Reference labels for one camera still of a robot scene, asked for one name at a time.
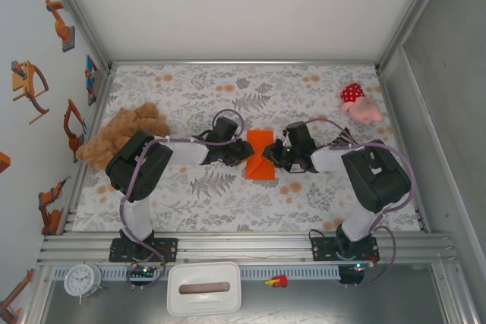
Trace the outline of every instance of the orange cloth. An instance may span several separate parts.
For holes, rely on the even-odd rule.
[[[255,154],[246,162],[246,178],[248,180],[275,180],[275,167],[262,157],[265,147],[273,143],[273,132],[248,131],[247,141],[253,147]]]

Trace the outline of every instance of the alarm clock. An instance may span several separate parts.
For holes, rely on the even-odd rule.
[[[81,264],[72,267],[64,279],[64,289],[71,296],[79,297],[79,304],[83,297],[90,296],[101,288],[101,271],[95,265]]]

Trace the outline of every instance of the stuffed toy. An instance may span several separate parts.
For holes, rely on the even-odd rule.
[[[135,110],[121,108],[108,124],[88,143],[81,146],[76,157],[91,168],[104,169],[113,156],[140,129],[165,137],[170,135],[167,117],[159,115],[155,104],[146,102]]]
[[[352,83],[339,93],[344,104],[341,105],[342,112],[348,112],[349,117],[361,124],[371,124],[374,121],[382,121],[384,116],[380,113],[378,104],[369,96],[363,93],[359,83]]]

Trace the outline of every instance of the floral pattern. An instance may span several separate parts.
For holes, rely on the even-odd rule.
[[[339,110],[339,90],[354,82],[378,103],[383,122],[356,124]],[[173,137],[199,134],[220,109],[232,108],[243,114],[247,129],[272,130],[275,137],[294,121],[327,117],[348,127],[358,142],[379,138],[396,146],[372,66],[118,66],[102,125],[121,107],[134,109],[147,101],[167,115]],[[321,145],[339,135],[325,123],[308,126]],[[105,172],[88,168],[73,229],[119,230],[119,200]],[[164,171],[150,195],[150,220],[157,231],[334,230],[357,204],[343,173],[277,170],[275,181],[252,181],[246,179],[245,164],[179,165]],[[393,230],[419,229],[412,205],[390,213],[383,223]]]

